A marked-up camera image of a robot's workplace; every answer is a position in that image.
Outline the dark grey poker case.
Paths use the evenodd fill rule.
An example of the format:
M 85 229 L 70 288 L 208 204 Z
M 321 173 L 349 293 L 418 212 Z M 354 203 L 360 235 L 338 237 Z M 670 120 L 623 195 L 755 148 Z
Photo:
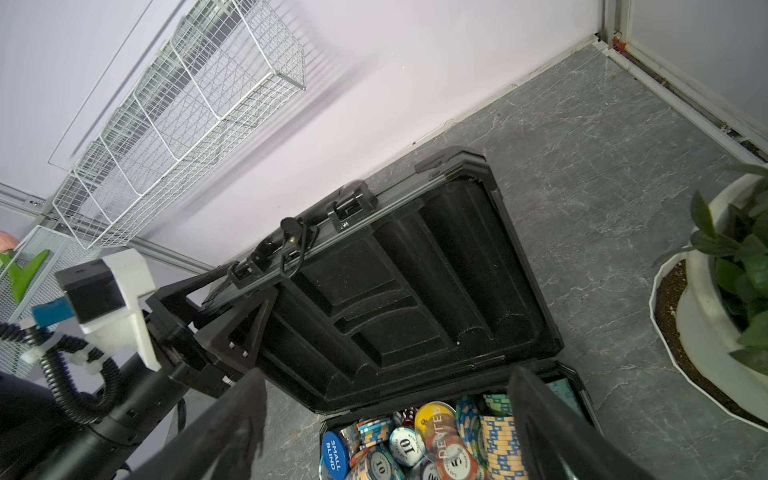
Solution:
M 551 318 L 491 168 L 465 147 L 419 162 L 378 193 L 358 182 L 285 219 L 203 305 L 223 309 L 270 287 L 278 296 L 256 366 L 347 442 L 345 479 L 441 479 L 434 442 L 459 436 L 492 479 L 483 394 L 509 399 L 511 370 L 531 370 L 602 436 L 578 373 L 557 360 Z M 356 424 L 391 416 L 418 431 L 417 409 L 448 403 L 426 455 L 399 465 L 388 441 L 363 448 Z

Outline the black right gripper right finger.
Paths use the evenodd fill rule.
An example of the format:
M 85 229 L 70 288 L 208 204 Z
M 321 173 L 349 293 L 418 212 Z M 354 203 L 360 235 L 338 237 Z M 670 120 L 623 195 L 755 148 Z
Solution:
M 525 468 L 531 479 L 650 479 L 531 370 L 511 370 L 508 395 Z

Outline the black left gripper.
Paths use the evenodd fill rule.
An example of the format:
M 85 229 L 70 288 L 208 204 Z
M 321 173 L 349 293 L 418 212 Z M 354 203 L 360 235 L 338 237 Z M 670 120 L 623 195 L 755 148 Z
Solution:
M 227 264 L 158 288 L 148 299 L 147 328 L 161 366 L 177 383 L 213 398 L 255 368 L 278 291 L 270 287 L 238 305 L 207 313 L 188 295 L 226 276 Z

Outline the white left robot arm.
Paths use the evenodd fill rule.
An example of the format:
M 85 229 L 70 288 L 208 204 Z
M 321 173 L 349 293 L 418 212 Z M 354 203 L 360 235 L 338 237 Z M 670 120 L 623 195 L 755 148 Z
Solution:
M 1 475 L 5 479 L 111 479 L 150 430 L 190 390 L 214 406 L 144 465 L 136 479 L 248 479 L 262 453 L 266 380 L 256 357 L 277 293 L 252 294 L 206 312 L 189 294 L 228 273 L 162 288 L 134 251 L 57 274 L 64 303 L 90 339 L 50 333 L 35 320 L 3 325 L 26 344 L 46 378 L 1 378 Z

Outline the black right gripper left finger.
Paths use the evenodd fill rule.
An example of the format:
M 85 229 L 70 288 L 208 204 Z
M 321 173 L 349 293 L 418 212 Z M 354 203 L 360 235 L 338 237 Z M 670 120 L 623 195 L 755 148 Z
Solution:
M 266 379 L 254 369 L 131 479 L 249 479 L 263 452 Z

